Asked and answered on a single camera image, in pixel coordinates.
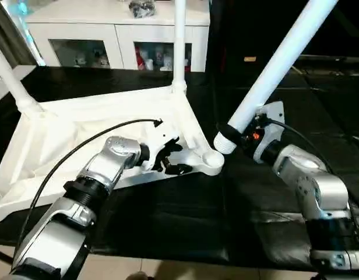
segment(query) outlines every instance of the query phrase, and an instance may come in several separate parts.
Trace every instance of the orange light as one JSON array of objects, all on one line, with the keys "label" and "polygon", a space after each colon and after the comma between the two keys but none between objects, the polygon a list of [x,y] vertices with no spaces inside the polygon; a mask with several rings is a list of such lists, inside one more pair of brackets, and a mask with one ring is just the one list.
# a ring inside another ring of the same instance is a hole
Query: orange light
[{"label": "orange light", "polygon": [[254,132],[254,133],[252,134],[252,136],[254,137],[255,140],[260,139],[260,135],[259,135],[258,133],[256,133],[256,132]]}]

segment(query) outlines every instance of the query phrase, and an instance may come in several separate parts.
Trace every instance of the black table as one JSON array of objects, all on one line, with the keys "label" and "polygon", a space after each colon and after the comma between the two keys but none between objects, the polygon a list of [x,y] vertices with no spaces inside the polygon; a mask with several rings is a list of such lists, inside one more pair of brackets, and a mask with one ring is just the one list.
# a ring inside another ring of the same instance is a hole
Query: black table
[{"label": "black table", "polygon": [[[171,74],[162,72],[38,67],[23,84],[44,102],[166,86],[171,81]],[[212,143],[216,122],[232,115],[254,74],[242,72],[238,83],[217,77],[215,87],[202,73],[189,73],[186,81],[188,100]],[[271,101],[284,101],[286,123],[318,146],[359,197],[359,78],[313,76],[310,81],[316,89],[309,89],[299,75],[288,75]],[[0,101],[0,160],[19,117],[10,95]],[[307,148],[294,135],[284,134],[284,140]],[[32,226],[47,208],[34,211]],[[226,156],[216,177],[196,173],[116,190],[104,211],[94,253],[311,269],[310,246],[294,191],[267,166],[257,165],[239,150]],[[25,214],[16,212],[0,222],[0,244],[15,243]]]}]

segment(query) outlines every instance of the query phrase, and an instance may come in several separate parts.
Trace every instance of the white tube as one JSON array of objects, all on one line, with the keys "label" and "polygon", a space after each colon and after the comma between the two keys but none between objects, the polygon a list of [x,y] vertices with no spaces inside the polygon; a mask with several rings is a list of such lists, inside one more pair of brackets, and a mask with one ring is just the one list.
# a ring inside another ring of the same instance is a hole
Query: white tube
[{"label": "white tube", "polygon": [[175,28],[174,28],[174,91],[184,92],[185,82],[185,23],[186,0],[175,0]]},{"label": "white tube", "polygon": [[12,68],[0,50],[0,77],[15,98],[17,109],[21,113],[41,112],[40,105],[27,93],[22,83],[16,79]]},{"label": "white tube", "polygon": [[[296,22],[279,45],[264,70],[239,105],[228,124],[239,132],[255,116],[257,108],[263,106],[281,82],[298,56],[313,38],[338,0],[309,0]],[[213,141],[221,153],[231,153],[236,145],[218,133]]]}]

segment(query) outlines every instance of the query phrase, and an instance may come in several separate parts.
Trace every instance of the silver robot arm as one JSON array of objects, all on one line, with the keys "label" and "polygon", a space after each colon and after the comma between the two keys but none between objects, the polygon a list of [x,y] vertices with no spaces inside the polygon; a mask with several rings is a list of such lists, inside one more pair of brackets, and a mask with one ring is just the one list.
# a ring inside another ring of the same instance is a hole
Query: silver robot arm
[{"label": "silver robot arm", "polygon": [[[277,146],[273,142],[267,149]],[[312,246],[312,265],[324,274],[359,271],[359,239],[344,182],[328,173],[316,156],[294,145],[279,152],[273,171],[295,189]]]},{"label": "silver robot arm", "polygon": [[153,170],[154,162],[161,160],[160,151],[170,150],[177,140],[177,132],[165,123],[145,139],[149,146],[133,139],[109,137],[76,180],[66,182],[64,196],[24,238],[10,275],[3,279],[76,279],[89,253],[100,209],[123,171],[135,166]]},{"label": "silver robot arm", "polygon": [[262,106],[243,134],[230,125],[220,132],[257,163],[295,190],[311,242],[315,279],[359,279],[359,235],[351,216],[344,182],[330,174],[324,162],[303,149],[281,142],[283,103]]}]

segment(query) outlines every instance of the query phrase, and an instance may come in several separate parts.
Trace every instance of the white cabinet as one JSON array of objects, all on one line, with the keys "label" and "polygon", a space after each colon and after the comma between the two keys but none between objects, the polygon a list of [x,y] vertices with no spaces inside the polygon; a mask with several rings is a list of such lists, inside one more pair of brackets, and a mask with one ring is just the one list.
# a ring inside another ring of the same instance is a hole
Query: white cabinet
[{"label": "white cabinet", "polygon": [[[49,66],[163,70],[173,63],[174,1],[156,1],[156,14],[135,19],[129,1],[59,0],[27,17],[30,33]],[[209,3],[187,0],[187,71],[205,70]]]}]

